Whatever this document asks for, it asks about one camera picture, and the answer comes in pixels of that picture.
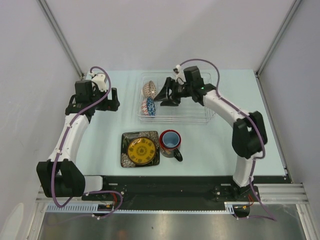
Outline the yellow round patterned plate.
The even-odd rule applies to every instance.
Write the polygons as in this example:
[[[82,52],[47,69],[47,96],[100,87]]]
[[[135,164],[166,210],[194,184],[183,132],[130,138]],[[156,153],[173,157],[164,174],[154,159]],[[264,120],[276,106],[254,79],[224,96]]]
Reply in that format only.
[[[156,156],[157,147],[148,137],[133,139],[127,147],[128,158],[136,165],[143,166],[151,162]]]

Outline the clear wire dish rack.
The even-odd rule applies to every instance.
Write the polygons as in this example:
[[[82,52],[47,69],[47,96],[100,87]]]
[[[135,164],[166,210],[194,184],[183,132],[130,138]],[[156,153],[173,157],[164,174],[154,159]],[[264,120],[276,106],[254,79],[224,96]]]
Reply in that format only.
[[[211,83],[209,73],[201,83],[176,82],[174,72],[143,72],[138,81],[137,115],[143,123],[206,124],[215,112],[195,100],[196,87]]]

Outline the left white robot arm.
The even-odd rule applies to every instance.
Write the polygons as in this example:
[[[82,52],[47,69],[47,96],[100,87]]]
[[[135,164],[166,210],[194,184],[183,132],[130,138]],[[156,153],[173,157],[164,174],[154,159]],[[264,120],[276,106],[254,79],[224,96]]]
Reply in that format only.
[[[73,198],[93,192],[100,200],[110,196],[111,188],[98,175],[83,175],[76,166],[82,137],[97,111],[116,112],[120,106],[117,89],[110,80],[80,80],[65,109],[65,121],[59,140],[36,172],[44,195],[48,198]]]

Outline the blue patterned bowl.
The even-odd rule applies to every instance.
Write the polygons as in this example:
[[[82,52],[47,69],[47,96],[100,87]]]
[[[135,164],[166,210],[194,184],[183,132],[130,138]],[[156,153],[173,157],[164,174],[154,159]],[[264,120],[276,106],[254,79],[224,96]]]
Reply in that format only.
[[[143,116],[154,117],[156,115],[156,106],[151,97],[147,97],[142,101],[140,109]]]

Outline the brown patterned bowl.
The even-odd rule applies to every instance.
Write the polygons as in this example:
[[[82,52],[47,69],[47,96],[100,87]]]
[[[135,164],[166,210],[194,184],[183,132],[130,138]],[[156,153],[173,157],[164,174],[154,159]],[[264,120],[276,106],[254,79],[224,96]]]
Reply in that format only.
[[[142,87],[142,95],[144,98],[152,98],[154,99],[158,94],[157,87],[155,83],[150,80],[145,83]]]

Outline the red black mug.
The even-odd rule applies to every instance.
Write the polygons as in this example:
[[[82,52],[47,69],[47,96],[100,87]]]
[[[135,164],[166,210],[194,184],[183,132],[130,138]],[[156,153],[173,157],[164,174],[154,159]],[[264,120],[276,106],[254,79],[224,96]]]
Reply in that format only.
[[[183,156],[180,152],[180,147],[181,147],[181,142],[182,142],[182,138],[181,138],[181,135],[180,135],[180,144],[175,147],[175,148],[165,148],[164,144],[163,144],[163,141],[162,141],[162,137],[164,135],[164,133],[168,132],[168,131],[174,131],[174,132],[177,132],[173,129],[168,129],[168,130],[165,130],[163,131],[160,136],[159,136],[159,146],[160,146],[160,152],[161,154],[166,157],[166,158],[175,158],[178,162],[182,162],[183,161]]]

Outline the light blue cup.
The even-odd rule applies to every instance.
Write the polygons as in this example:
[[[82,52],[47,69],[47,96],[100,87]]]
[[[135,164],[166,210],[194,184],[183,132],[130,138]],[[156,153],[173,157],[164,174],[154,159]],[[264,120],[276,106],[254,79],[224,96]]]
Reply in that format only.
[[[162,142],[165,148],[174,149],[181,143],[181,137],[175,131],[167,131],[163,134]]]

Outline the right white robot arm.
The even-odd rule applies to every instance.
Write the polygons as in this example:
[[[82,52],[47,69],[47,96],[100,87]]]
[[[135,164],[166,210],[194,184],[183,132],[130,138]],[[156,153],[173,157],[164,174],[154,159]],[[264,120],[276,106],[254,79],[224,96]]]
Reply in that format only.
[[[204,83],[197,66],[183,69],[177,65],[174,77],[167,77],[162,89],[154,101],[162,106],[177,107],[182,98],[192,98],[200,105],[211,109],[232,127],[232,148],[237,155],[231,196],[242,201],[249,194],[248,186],[252,186],[255,161],[257,155],[266,154],[268,142],[264,119],[259,111],[247,112],[235,106],[218,91],[217,85]]]

